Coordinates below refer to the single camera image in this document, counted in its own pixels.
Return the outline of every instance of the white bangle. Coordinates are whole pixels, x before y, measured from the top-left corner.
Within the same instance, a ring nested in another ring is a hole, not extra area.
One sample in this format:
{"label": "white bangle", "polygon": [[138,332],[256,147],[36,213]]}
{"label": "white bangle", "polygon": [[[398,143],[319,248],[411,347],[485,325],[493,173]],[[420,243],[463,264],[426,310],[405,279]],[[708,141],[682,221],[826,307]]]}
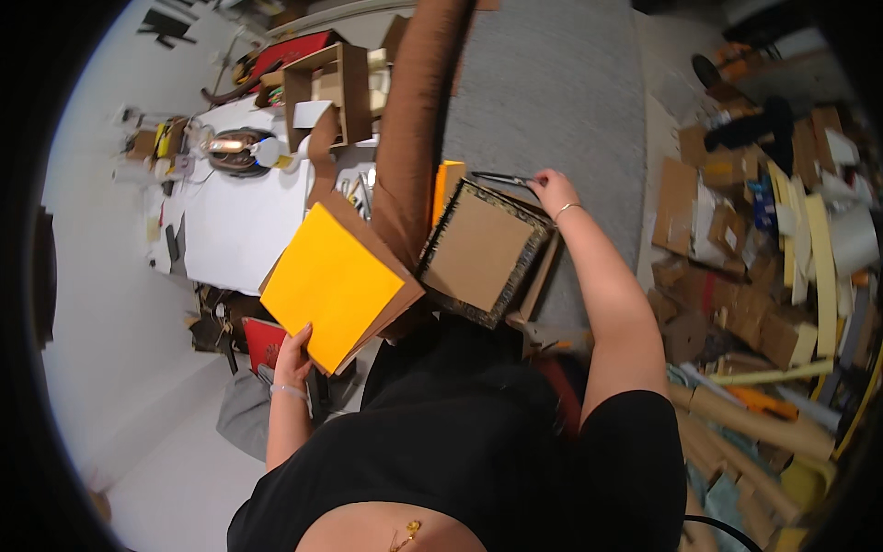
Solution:
{"label": "white bangle", "polygon": [[558,212],[555,213],[555,217],[552,218],[552,224],[554,224],[555,226],[557,226],[557,225],[558,225],[558,217],[561,216],[561,213],[563,213],[564,211],[566,211],[567,209],[569,209],[569,208],[571,208],[571,207],[583,207],[583,206],[582,206],[579,202],[577,202],[577,203],[568,203],[568,204],[565,205],[564,207],[558,209]]}
{"label": "white bangle", "polygon": [[288,393],[292,397],[302,398],[305,401],[309,402],[309,398],[307,398],[306,393],[296,387],[291,387],[290,385],[276,385],[275,383],[270,386],[270,396],[271,397],[277,391],[285,391],[286,393]]}

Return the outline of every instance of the black strap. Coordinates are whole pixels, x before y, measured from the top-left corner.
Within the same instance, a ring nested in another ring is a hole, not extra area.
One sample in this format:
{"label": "black strap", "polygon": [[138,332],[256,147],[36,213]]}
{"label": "black strap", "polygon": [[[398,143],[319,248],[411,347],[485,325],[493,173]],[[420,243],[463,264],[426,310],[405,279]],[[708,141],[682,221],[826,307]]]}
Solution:
{"label": "black strap", "polygon": [[754,541],[749,539],[748,536],[745,535],[745,533],[739,531],[738,529],[736,529],[732,526],[728,526],[724,522],[718,521],[717,519],[709,518],[707,516],[684,516],[683,520],[684,521],[698,521],[700,523],[705,523],[705,524],[708,524],[712,527],[716,527],[716,528],[720,529],[721,531],[723,531],[724,533],[728,534],[729,536],[733,537],[737,541],[741,542],[743,544],[743,546],[745,546],[751,552],[764,552],[764,550],[761,547],[759,547],[757,544],[755,544]]}

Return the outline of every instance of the red cover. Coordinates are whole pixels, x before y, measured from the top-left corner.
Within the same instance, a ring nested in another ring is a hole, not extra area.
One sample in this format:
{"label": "red cover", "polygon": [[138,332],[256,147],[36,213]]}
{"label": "red cover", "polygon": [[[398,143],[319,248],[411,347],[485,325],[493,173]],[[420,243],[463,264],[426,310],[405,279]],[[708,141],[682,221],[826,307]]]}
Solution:
{"label": "red cover", "polygon": [[[282,65],[285,66],[292,61],[298,61],[301,57],[309,56],[314,52],[326,48],[337,42],[349,44],[336,31],[320,31],[319,33],[305,34],[289,41],[279,42],[258,55],[258,60],[254,62],[254,72],[252,75],[260,75],[260,72],[270,66],[275,60],[282,59]],[[260,85],[252,88],[250,92],[257,92]]]}
{"label": "red cover", "polygon": [[243,316],[242,328],[245,331],[245,342],[248,354],[252,359],[252,372],[258,373],[258,365],[266,364],[275,369],[279,347],[285,339],[285,329],[273,322]]}

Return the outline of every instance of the table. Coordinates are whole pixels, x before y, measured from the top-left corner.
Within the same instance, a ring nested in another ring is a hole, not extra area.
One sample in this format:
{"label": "table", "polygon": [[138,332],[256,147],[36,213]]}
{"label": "table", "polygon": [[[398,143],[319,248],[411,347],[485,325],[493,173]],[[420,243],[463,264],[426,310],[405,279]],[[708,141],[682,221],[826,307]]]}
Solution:
{"label": "table", "polygon": [[[284,117],[255,108],[253,95],[194,119],[212,125],[216,132],[251,126],[269,129],[283,143],[288,141]],[[352,180],[358,171],[374,166],[377,140],[375,134],[338,153],[338,180]],[[262,177],[235,178],[212,172],[208,160],[199,159],[192,176],[175,184],[171,197],[163,196],[158,186],[148,189],[147,215],[161,209],[163,230],[161,239],[149,245],[147,257],[164,274],[260,295],[261,282],[303,221],[313,181],[308,160],[286,171],[271,169]],[[173,268],[166,244],[164,227],[169,224],[184,250],[183,267],[178,269]]]}

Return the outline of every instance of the orange paper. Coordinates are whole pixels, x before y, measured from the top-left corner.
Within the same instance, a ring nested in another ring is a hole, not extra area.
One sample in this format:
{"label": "orange paper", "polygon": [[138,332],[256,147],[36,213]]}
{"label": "orange paper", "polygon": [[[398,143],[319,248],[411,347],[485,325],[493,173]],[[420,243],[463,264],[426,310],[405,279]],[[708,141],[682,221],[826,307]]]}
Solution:
{"label": "orange paper", "polygon": [[403,285],[316,203],[279,258],[260,302],[289,334],[312,322],[306,349],[333,374]]}

